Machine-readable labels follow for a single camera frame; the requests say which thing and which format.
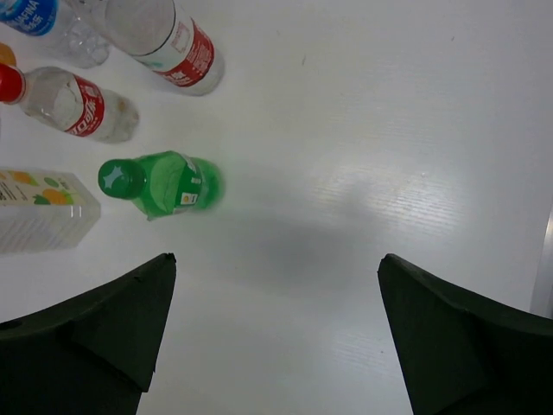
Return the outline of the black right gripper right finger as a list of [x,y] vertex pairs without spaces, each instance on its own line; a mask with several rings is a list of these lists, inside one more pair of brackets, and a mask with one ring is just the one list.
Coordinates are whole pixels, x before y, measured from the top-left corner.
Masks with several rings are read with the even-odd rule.
[[552,321],[395,254],[378,283],[415,414],[550,414]]

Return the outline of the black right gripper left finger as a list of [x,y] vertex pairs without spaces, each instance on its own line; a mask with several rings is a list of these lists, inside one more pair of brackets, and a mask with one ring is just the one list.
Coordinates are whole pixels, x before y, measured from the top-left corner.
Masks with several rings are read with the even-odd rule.
[[134,414],[149,390],[176,259],[1,324],[3,414]]

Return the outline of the square juice-label clear bottle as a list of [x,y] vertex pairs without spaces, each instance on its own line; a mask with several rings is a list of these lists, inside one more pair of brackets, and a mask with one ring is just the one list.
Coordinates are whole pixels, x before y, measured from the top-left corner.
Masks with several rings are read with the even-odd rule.
[[1,254],[76,247],[101,216],[101,206],[76,175],[1,168]]

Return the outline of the green plastic soda bottle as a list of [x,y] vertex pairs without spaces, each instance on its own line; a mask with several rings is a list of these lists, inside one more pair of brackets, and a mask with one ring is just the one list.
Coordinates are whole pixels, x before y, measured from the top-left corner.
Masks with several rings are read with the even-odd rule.
[[226,190],[217,165],[172,150],[108,160],[99,168],[98,185],[105,195],[134,204],[148,220],[206,211]]

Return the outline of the small red-label cola bottle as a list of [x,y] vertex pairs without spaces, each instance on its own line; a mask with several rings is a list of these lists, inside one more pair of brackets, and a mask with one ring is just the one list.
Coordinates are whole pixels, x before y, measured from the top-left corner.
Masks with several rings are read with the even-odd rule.
[[57,131],[105,144],[130,140],[139,123],[129,99],[59,67],[24,73],[2,64],[1,102]]

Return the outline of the blue-label water bottle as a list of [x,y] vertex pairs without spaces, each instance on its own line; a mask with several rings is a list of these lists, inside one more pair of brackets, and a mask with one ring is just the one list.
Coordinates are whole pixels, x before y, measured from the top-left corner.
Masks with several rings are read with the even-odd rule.
[[109,42],[66,1],[2,1],[1,23],[34,38],[41,51],[73,67],[98,67],[111,52]]

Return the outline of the large red-label clear bottle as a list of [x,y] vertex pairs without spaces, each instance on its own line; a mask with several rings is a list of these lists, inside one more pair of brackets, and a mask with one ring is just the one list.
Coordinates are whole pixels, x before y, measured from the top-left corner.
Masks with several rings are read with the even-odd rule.
[[180,1],[72,1],[71,5],[113,46],[185,95],[207,95],[223,78],[222,53]]

